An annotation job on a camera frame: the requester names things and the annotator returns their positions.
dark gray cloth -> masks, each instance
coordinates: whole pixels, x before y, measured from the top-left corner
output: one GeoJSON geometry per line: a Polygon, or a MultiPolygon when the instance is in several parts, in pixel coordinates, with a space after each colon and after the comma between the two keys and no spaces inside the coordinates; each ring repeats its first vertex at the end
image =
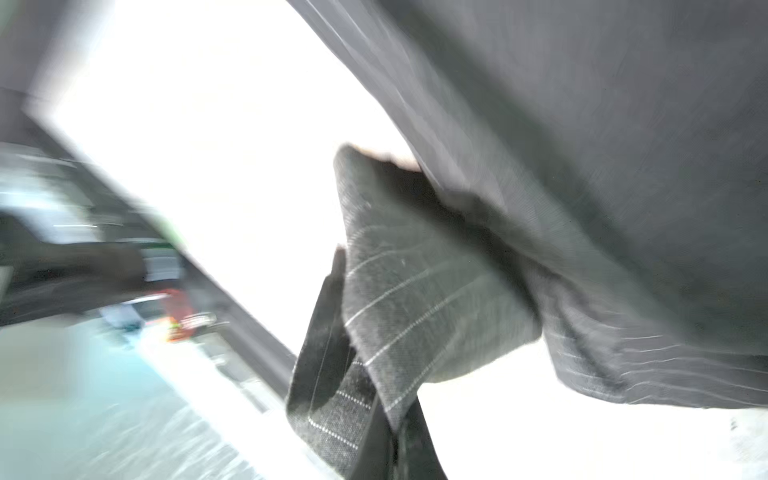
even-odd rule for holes
{"type": "Polygon", "coordinates": [[[421,382],[539,322],[586,395],[768,406],[767,4],[291,3],[438,198],[337,160],[341,321],[394,429],[421,382]]]}

garment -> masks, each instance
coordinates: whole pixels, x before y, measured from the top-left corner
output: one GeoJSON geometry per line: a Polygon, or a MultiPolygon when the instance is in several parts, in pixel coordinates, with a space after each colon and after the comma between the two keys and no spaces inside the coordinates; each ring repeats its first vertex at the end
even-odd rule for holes
{"type": "Polygon", "coordinates": [[[560,380],[585,395],[768,406],[768,7],[291,3],[435,191],[421,204],[423,189],[403,194],[411,177],[339,153],[340,315],[393,430],[419,383],[538,328],[560,380]],[[450,285],[421,276],[443,267],[450,285]],[[465,321],[492,301],[505,303],[465,321]]]}

gray fabric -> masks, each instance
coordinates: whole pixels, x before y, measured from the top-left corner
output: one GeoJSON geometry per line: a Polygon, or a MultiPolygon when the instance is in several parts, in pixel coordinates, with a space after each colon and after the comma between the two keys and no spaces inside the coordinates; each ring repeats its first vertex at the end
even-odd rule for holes
{"type": "Polygon", "coordinates": [[[559,378],[586,395],[768,406],[764,2],[291,3],[445,208],[340,154],[340,321],[393,428],[420,382],[492,360],[539,321],[559,378]],[[508,290],[480,286],[499,269],[508,290]]]}

